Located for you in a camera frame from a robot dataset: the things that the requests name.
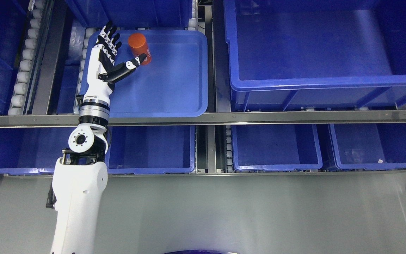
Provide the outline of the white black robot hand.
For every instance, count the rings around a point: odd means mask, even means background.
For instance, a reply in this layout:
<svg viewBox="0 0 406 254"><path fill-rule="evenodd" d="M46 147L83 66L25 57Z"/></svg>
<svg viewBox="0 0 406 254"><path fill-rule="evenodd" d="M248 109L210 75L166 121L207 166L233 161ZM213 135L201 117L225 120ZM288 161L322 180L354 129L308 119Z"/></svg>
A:
<svg viewBox="0 0 406 254"><path fill-rule="evenodd" d="M98 103L105 107L110 105L110 95L115 90L115 84L128 77L144 63L148 55L140 53L133 59L115 64L119 49L122 46L120 33L110 20L101 29L95 45L91 49L87 66L86 81L88 89L83 95L77 96L79 107L86 104Z"/></svg>

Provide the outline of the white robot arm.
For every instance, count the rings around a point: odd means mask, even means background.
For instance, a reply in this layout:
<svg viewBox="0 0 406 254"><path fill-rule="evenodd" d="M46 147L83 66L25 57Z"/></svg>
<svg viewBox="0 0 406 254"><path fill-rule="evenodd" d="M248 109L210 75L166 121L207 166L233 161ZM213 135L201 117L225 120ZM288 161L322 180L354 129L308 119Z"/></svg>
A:
<svg viewBox="0 0 406 254"><path fill-rule="evenodd" d="M108 95L84 95L78 126L55 164L52 190L57 211L50 253L92 254L100 200L107 186L104 137L110 114Z"/></svg>

